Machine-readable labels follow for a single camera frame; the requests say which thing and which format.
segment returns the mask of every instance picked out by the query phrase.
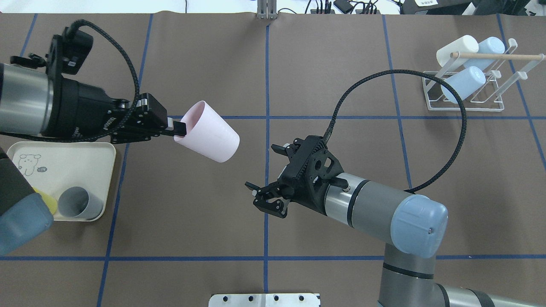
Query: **white cup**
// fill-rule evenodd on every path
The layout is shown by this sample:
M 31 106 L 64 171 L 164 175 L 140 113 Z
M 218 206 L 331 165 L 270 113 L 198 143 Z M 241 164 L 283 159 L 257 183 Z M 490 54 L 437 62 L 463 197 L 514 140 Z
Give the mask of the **white cup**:
M 103 203 L 86 189 L 76 186 L 61 194 L 57 206 L 62 216 L 92 220 L 102 212 Z
M 438 64 L 440 66 L 444 66 L 449 61 L 450 54 L 452 52 L 468 52 L 468 53 L 477 53 L 479 50 L 478 42 L 475 38 L 473 38 L 470 35 L 465 35 L 463 37 L 458 38 L 457 40 L 445 45 L 444 47 L 440 48 L 436 52 L 436 59 L 438 60 Z M 463 65 L 466 61 L 468 61 L 467 58 L 458 58 L 453 62 L 453 64 L 448 68 L 449 72 L 452 72 L 456 70 L 459 66 Z
M 447 78 L 446 82 L 459 94 L 461 100 L 465 100 L 485 84 L 485 75 L 478 67 L 470 66 Z M 442 86 L 442 92 L 449 101 L 457 103 L 455 96 L 447 88 Z
M 175 136 L 175 142 L 216 162 L 227 161 L 239 147 L 239 135 L 204 101 L 180 121 L 186 124 L 186 136 Z

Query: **white rack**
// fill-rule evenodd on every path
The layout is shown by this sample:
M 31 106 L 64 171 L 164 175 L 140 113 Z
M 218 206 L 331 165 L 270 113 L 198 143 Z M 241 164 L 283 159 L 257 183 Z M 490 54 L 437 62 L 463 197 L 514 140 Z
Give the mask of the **white rack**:
M 484 74 L 486 77 L 485 84 L 480 87 L 474 95 L 464 100 L 465 108 L 468 111 L 489 111 L 500 112 L 505 109 L 504 101 L 502 100 L 502 94 L 516 81 L 526 80 L 527 73 L 533 69 L 536 65 L 544 60 L 544 54 L 539 55 L 515 55 L 513 52 L 518 47 L 518 43 L 515 39 L 508 40 L 508 48 L 504 54 L 473 54 L 452 52 L 450 54 L 449 61 L 440 69 L 439 72 L 424 72 L 426 74 L 434 75 L 440 79 L 446 79 L 449 76 L 456 74 L 457 72 L 448 72 L 448 68 L 458 58 L 480 58 L 495 60 L 488 68 L 485 69 Z M 506 60 L 523 60 L 529 61 L 527 65 L 523 66 L 519 71 L 516 71 L 508 80 L 502 85 L 499 85 L 497 80 L 501 77 L 499 68 L 506 62 Z M 446 99 L 442 93 L 440 85 L 435 81 L 422 78 L 423 91 L 425 93 L 426 107 L 431 111 L 451 111 L 460 110 L 457 104 L 453 104 Z

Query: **black cable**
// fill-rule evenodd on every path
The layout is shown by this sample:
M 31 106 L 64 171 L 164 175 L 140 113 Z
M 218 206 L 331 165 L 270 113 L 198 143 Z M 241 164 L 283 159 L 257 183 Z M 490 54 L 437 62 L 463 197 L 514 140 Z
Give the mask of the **black cable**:
M 399 0 L 399 1 L 391 0 L 391 1 L 394 2 L 396 5 L 398 5 L 398 7 L 400 7 L 400 8 L 402 7 L 402 4 L 403 4 L 403 3 L 402 3 L 401 0 Z
M 356 3 L 356 4 L 353 6 L 353 9 L 351 10 L 351 13 L 352 13 L 352 11 L 354 11 L 355 14 L 356 14 L 357 5 L 359 5 L 360 3 L 362 3 L 362 13 L 361 13 L 361 14 L 364 13 L 364 10 L 366 9 L 366 2 L 364 2 L 364 1 L 349 1 L 349 2 L 351 2 L 351 3 Z
M 370 12 L 370 14 L 377 14 L 377 5 L 376 3 L 379 2 L 379 0 L 375 0 L 373 3 L 372 3 L 372 12 Z
M 432 81 L 435 81 L 437 83 L 439 83 L 440 85 L 444 86 L 451 94 L 453 94 L 453 96 L 455 97 L 455 99 L 457 100 L 457 104 L 459 105 L 459 108 L 461 109 L 461 118 L 462 118 L 462 125 L 461 125 L 461 133 L 459 135 L 459 141 L 457 142 L 457 146 L 455 147 L 455 150 L 453 151 L 453 154 L 451 155 L 451 157 L 449 158 L 448 162 L 446 163 L 446 165 L 444 165 L 442 167 L 442 169 L 440 169 L 440 171 L 438 173 L 436 173 L 431 179 L 429 179 L 428 181 L 426 181 L 425 183 L 417 186 L 417 187 L 414 187 L 414 188 L 410 188 L 408 190 L 405 190 L 406 192 L 409 192 L 409 193 L 413 193 L 415 194 L 415 192 L 423 189 L 423 188 L 426 188 L 428 187 L 429 185 L 431 185 L 434 181 L 436 181 L 438 178 L 440 178 L 440 176 L 442 176 L 446 170 L 451 166 L 451 164 L 453 164 L 453 162 L 455 161 L 455 158 L 457 158 L 457 155 L 459 154 L 459 151 L 461 150 L 461 147 L 462 147 L 462 142 L 465 140 L 465 135 L 466 135 L 466 121 L 467 121 L 467 118 L 466 118 L 466 109 L 465 109 L 465 106 L 463 105 L 462 103 L 462 100 L 461 100 L 461 97 L 459 96 L 459 94 L 447 83 L 445 82 L 444 80 L 438 78 L 438 77 L 435 77 L 435 76 L 432 76 L 432 75 L 429 75 L 429 74 L 425 74 L 425 73 L 422 73 L 422 72 L 417 72 L 415 70 L 406 70 L 406 69 L 392 69 L 392 70 L 385 70 L 383 72 L 379 72 L 379 73 L 376 73 L 376 74 L 373 74 L 373 75 L 370 75 L 370 76 L 367 76 L 361 80 L 359 80 L 358 82 L 356 82 L 355 84 L 353 84 L 351 87 L 349 87 L 349 89 L 347 91 L 345 91 L 345 93 L 341 96 L 340 100 L 338 101 L 337 105 L 336 105 L 336 108 L 334 109 L 334 113 L 332 114 L 332 119 L 330 121 L 330 125 L 328 126 L 328 129 L 326 129 L 326 132 L 324 133 L 324 143 L 326 144 L 328 142 L 328 140 L 330 139 L 330 136 L 332 135 L 332 131 L 334 130 L 334 125 L 336 123 L 336 118 L 337 118 L 337 113 L 339 112 L 340 110 L 340 107 L 341 107 L 341 104 L 343 103 L 343 101 L 345 100 L 345 98 L 347 98 L 347 96 L 355 89 L 357 88 L 358 86 L 360 86 L 361 84 L 367 82 L 367 81 L 370 81 L 371 79 L 375 79 L 379 76 L 383 76 L 383 75 L 388 75 L 388 74 L 408 74 L 408 75 L 416 75 L 416 76 L 419 76 L 419 77 L 422 77 L 422 78 L 427 78 L 429 80 L 432 80 Z
M 289 9 L 289 8 L 282 8 L 282 9 L 278 10 L 278 12 L 280 13 L 282 10 L 289 10 L 289 11 L 291 11 L 292 13 L 297 14 L 296 12 L 292 11 L 292 10 Z
M 70 28 L 68 29 L 66 37 L 68 39 L 73 39 L 74 36 L 76 35 L 76 31 L 82 26 L 88 26 L 88 27 L 92 28 L 93 30 L 97 31 L 100 35 L 102 35 L 107 41 L 109 41 L 121 53 L 121 55 L 125 59 L 125 62 L 127 63 L 127 66 L 129 66 L 129 70 L 130 70 L 131 76 L 133 78 L 135 93 L 134 93 L 134 97 L 133 97 L 133 104 L 131 105 L 131 108 L 127 111 L 125 116 L 121 119 L 121 121 L 114 128 L 108 130 L 107 132 L 99 133 L 99 134 L 93 135 L 91 137 L 86 137 L 86 138 L 82 138 L 82 139 L 44 138 L 44 137 L 35 137 L 33 135 L 18 134 L 18 133 L 7 133 L 7 132 L 0 132 L 0 134 L 8 135 L 10 137 L 16 137 L 16 138 L 21 138 L 21 139 L 32 140 L 32 141 L 48 141 L 48 142 L 54 142 L 54 143 L 76 143 L 76 142 L 85 142 L 85 141 L 96 141 L 97 139 L 100 139 L 100 138 L 103 138 L 103 137 L 114 134 L 120 128 L 122 128 L 123 125 L 125 125 L 127 120 L 132 115 L 133 111 L 137 108 L 137 101 L 139 100 L 140 87 L 139 87 L 139 84 L 138 84 L 138 77 L 136 76 L 137 72 L 135 71 L 133 63 L 131 62 L 129 56 L 127 55 L 127 53 L 125 52 L 123 47 L 118 42 L 116 42 L 116 40 L 114 38 L 112 38 L 110 35 L 108 35 L 108 33 L 106 33 L 103 29 L 101 29 L 100 27 L 98 27 L 97 25 L 95 25 L 94 23 L 92 23 L 90 21 L 83 20 L 83 19 L 74 21 L 71 24 Z
M 307 14 L 307 10 L 308 10 L 308 8 L 309 8 L 309 5 L 311 5 L 311 1 L 312 1 L 312 0 L 309 0 L 309 2 L 307 3 L 307 6 L 305 7 L 305 12 L 304 12 L 304 14 Z

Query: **white tray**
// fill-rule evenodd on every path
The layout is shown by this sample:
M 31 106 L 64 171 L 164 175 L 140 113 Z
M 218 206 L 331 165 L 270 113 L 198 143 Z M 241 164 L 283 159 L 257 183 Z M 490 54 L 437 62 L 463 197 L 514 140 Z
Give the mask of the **white tray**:
M 13 144 L 7 155 L 31 186 L 54 199 L 58 200 L 66 189 L 80 186 L 104 204 L 99 216 L 92 220 L 65 217 L 57 211 L 53 214 L 55 221 L 92 222 L 104 213 L 116 159 L 112 144 L 21 141 Z

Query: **cartoon bear drawing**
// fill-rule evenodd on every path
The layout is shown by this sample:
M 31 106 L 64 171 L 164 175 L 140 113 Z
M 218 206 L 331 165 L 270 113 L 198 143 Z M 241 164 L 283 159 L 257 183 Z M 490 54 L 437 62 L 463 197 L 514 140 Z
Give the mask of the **cartoon bear drawing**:
M 21 174 L 30 176 L 34 173 L 34 168 L 38 164 L 41 155 L 21 155 L 19 156 L 19 170 Z

